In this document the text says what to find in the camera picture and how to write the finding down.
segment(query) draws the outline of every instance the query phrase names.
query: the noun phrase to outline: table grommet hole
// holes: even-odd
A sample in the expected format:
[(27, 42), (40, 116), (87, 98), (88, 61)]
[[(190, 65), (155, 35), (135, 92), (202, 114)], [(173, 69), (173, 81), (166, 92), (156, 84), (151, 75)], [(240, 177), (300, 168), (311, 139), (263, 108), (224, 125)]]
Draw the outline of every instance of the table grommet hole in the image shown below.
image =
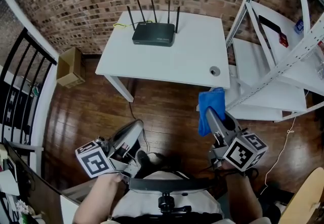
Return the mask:
[(219, 76), (221, 74), (221, 70), (217, 66), (212, 66), (211, 68), (209, 68), (209, 72), (213, 76)]

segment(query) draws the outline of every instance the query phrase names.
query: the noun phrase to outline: person's arm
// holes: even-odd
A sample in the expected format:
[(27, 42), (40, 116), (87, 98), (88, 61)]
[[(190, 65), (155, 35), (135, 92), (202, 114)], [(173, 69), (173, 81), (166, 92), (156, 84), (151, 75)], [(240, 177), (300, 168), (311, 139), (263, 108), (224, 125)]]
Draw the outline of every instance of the person's arm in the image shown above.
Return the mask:
[(248, 224), (262, 218), (262, 208), (249, 178), (239, 173), (226, 176), (229, 210), (236, 224)]
[(121, 179), (119, 174), (100, 175), (77, 209), (73, 223), (100, 224), (106, 221)]

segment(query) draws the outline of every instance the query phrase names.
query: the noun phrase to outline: metal shelving unit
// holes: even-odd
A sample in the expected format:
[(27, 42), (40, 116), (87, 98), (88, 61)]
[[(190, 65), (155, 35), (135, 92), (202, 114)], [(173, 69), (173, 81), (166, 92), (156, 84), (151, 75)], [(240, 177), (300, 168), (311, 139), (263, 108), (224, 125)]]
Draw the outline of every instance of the metal shelving unit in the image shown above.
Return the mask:
[[(295, 33), (294, 22), (283, 15), (252, 0), (243, 0), (226, 38), (226, 46), (233, 44), (236, 58), (236, 66), (230, 66), (231, 88), (226, 90), (226, 109), (234, 117), (279, 122), (324, 106), (322, 102), (307, 108), (304, 95), (304, 90), (324, 95), (324, 81), (316, 70), (319, 61), (324, 61), (317, 45), (324, 37), (324, 13), (310, 28), (307, 0), (300, 1), (303, 35)], [(246, 12), (261, 45), (234, 39)], [(289, 46), (281, 45), (278, 33), (262, 25), (270, 45), (268, 48), (256, 15), (278, 25), (286, 34)], [(282, 111), (292, 113), (283, 117)]]

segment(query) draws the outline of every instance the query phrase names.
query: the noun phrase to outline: blue object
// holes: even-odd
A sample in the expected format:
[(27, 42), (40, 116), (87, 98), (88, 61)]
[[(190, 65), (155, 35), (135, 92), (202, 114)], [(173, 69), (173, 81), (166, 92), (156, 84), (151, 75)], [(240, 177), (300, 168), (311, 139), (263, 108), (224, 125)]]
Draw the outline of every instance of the blue object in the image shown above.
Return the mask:
[(223, 88), (216, 88), (211, 92), (200, 92), (199, 102), (199, 128), (200, 136), (206, 136), (211, 132), (206, 118), (206, 110), (212, 108), (221, 120), (225, 120), (225, 92)]
[(299, 19), (294, 27), (295, 32), (300, 35), (304, 31), (304, 21), (303, 19)]

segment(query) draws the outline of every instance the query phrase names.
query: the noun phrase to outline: white cable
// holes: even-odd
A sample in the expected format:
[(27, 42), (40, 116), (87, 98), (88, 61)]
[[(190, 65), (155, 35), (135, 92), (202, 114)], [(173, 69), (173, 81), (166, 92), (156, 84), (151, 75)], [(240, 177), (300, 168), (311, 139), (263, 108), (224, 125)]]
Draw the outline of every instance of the white cable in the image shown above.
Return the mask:
[(291, 128), (290, 128), (289, 130), (287, 130), (287, 135), (286, 135), (285, 144), (283, 145), (283, 148), (282, 148), (282, 150), (281, 150), (281, 152), (280, 152), (280, 154), (279, 154), (279, 156), (278, 156), (278, 158), (277, 158), (277, 161), (274, 163), (274, 165), (271, 167), (271, 169), (270, 169), (270, 170), (266, 173), (266, 175), (265, 175), (265, 180), (264, 180), (265, 188), (264, 188), (263, 191), (260, 193), (260, 195), (264, 192), (265, 189), (268, 188), (268, 185), (267, 185), (267, 175), (268, 175), (268, 173), (271, 172), (271, 170), (272, 170), (272, 169), (275, 167), (275, 165), (278, 163), (281, 154), (282, 154), (283, 151), (285, 150), (285, 147), (286, 147), (286, 144), (287, 144), (287, 140), (288, 140), (288, 135), (289, 135), (290, 133), (294, 133), (294, 131), (292, 130), (292, 128), (293, 128), (293, 126), (294, 126), (295, 119), (296, 119), (296, 117), (294, 117), (294, 121), (293, 121), (293, 123), (292, 123)]

